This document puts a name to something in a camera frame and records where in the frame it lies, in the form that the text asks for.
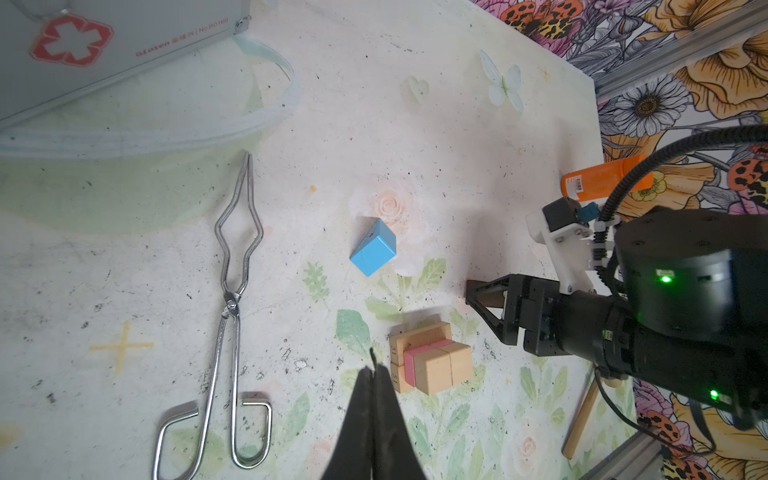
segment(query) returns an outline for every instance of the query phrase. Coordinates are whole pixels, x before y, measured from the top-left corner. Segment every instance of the white daisy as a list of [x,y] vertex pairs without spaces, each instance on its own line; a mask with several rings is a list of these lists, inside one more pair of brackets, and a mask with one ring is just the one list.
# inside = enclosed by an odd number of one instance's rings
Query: white daisy
[[672,74],[621,95],[613,105],[616,129],[628,137],[655,135],[674,125],[690,103],[690,93]]

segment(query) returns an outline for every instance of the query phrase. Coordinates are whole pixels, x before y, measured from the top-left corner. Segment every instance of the yellow plus sign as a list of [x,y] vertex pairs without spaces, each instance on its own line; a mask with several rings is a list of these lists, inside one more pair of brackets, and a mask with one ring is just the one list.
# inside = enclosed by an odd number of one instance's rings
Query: yellow plus sign
[[131,323],[126,321],[123,324],[123,336],[120,338],[120,343],[117,345],[91,345],[89,350],[117,350],[118,351],[118,364],[114,367],[114,374],[120,375],[123,369],[123,363],[125,363],[125,351],[127,349],[150,349],[154,346],[154,342],[144,343],[128,343],[128,330],[131,329]]

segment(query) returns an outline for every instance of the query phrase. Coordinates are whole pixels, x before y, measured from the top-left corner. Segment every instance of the white cross logo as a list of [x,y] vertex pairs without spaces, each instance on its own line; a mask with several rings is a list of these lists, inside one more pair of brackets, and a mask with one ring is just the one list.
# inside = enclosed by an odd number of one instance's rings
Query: white cross logo
[[71,22],[57,25],[55,28],[59,39],[45,46],[45,50],[50,55],[68,51],[75,60],[82,60],[91,56],[88,45],[101,40],[101,34],[98,31],[78,31],[78,28]]

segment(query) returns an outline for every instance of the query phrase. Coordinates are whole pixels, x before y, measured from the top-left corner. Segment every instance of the orange bottle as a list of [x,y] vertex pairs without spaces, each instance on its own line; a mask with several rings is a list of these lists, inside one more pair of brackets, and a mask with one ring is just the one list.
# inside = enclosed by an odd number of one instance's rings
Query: orange bottle
[[[646,155],[621,158],[575,171],[563,177],[560,189],[564,197],[569,197],[580,202],[608,198],[614,188],[619,184],[630,170],[646,159]],[[654,185],[654,175],[648,174],[635,185],[633,192],[647,190]]]

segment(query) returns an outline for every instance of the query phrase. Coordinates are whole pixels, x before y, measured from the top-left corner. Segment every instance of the pink wooden block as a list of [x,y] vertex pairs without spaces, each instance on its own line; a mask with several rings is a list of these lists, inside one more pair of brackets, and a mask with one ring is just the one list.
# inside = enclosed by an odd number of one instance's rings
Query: pink wooden block
[[420,353],[428,352],[429,350],[438,349],[442,346],[450,345],[454,343],[453,340],[443,339],[439,342],[430,343],[429,345],[420,346],[414,349],[406,350],[404,357],[406,361],[406,383],[411,386],[416,386],[416,367],[413,363],[413,357]]

